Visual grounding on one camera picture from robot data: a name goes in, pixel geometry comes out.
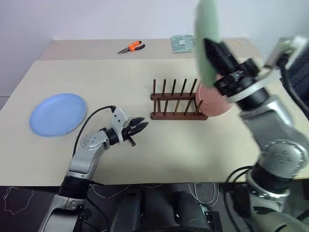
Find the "white cable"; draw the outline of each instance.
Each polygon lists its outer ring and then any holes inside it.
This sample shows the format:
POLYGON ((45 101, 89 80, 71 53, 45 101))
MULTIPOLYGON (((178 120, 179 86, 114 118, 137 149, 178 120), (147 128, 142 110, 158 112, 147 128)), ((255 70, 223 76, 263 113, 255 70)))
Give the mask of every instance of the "white cable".
POLYGON ((215 183, 213 182, 213 196, 212 196, 212 199, 208 202, 202 202, 199 198, 198 198, 198 195, 197 195, 197 187, 196 187, 196 183, 194 183, 194 192, 195 192, 195 195, 197 197, 197 200, 200 202, 200 203, 203 203, 203 204, 210 204, 214 198, 216 197, 216 185, 215 183))
POLYGON ((215 200, 215 202, 214 203, 212 203, 213 202, 213 200, 215 199, 215 197, 216 197, 216 185, 215 185, 215 183, 213 183, 213 197, 212 197, 212 199, 209 201, 209 202, 202 202, 199 198, 198 198, 198 195, 197 195, 197 189, 196 189, 196 184, 194 183, 194 192, 195 192, 195 194, 192 192, 192 189, 191 189, 191 187, 190 187, 190 183, 188 183, 188 187, 189 187, 189 190, 190 190, 190 192, 191 192, 191 195, 199 202, 199 203, 202 203, 202 204, 206 204, 207 205, 207 207, 211 207, 211 206, 214 206, 216 203, 217 203, 217 201, 218 201, 218 199, 219 199, 219 184, 217 183, 217 198, 216 198, 216 200, 215 200))
POLYGON ((95 187, 95 185, 90 184, 89 187, 88 187, 88 191, 92 190, 94 187, 95 187))
POLYGON ((5 193, 4 196, 3 196, 3 200, 4 200, 4 211, 10 212, 10 213, 14 216, 14 215, 18 214, 20 211, 23 211, 24 209, 27 209, 27 208, 28 208, 28 205, 29 205, 29 203, 30 203, 30 200, 31 200, 31 198, 32 198, 33 195, 34 195, 34 191, 32 190, 32 195, 30 196, 30 198, 29 198, 29 200, 28 200, 28 202, 27 202, 26 207, 25 207, 25 208, 22 208, 22 209, 20 209, 20 210, 18 210, 18 211, 16 211, 15 213, 13 213, 12 210, 6 209, 6 198, 9 196, 9 194, 10 194, 12 188, 16 188, 16 187, 8 187, 7 190, 6 190, 6 193, 5 193))
POLYGON ((207 207, 213 207, 218 202, 218 200, 219 200, 219 183, 218 183, 217 199, 213 204, 207 205, 207 207))
POLYGON ((119 192, 117 192, 117 193, 115 193, 115 194, 113 194, 112 196, 109 196, 109 197, 105 197, 105 196, 99 194, 99 193, 96 191, 95 186, 93 186, 92 190, 93 190, 99 197, 104 198, 104 199, 108 199, 108 198, 112 198, 112 197, 117 196, 118 194, 120 194, 120 193, 122 193, 123 191, 127 190, 129 187, 130 187, 130 185, 128 185, 128 186, 125 187, 123 190, 121 190, 121 191, 119 191, 119 192))
POLYGON ((188 183, 188 187, 189 187, 189 190, 191 192, 191 195, 195 198, 195 200, 197 200, 199 202, 199 200, 197 199, 197 197, 193 194, 193 192, 191 190, 190 183, 188 183))
POLYGON ((143 185, 143 184, 140 184, 140 185, 145 187, 145 188, 148 188, 148 189, 155 189, 155 188, 158 188, 158 187, 162 186, 163 184, 154 185, 154 186, 147 186, 147 185, 143 185))

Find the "light blue plastic plate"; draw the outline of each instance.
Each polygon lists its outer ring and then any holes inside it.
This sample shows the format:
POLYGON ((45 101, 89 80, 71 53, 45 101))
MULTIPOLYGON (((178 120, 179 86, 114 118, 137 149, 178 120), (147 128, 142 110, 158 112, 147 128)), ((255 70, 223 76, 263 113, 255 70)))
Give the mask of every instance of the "light blue plastic plate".
POLYGON ((86 114, 86 103, 76 94, 61 93, 42 101, 32 112, 31 129, 43 137, 58 137, 74 130, 86 114))

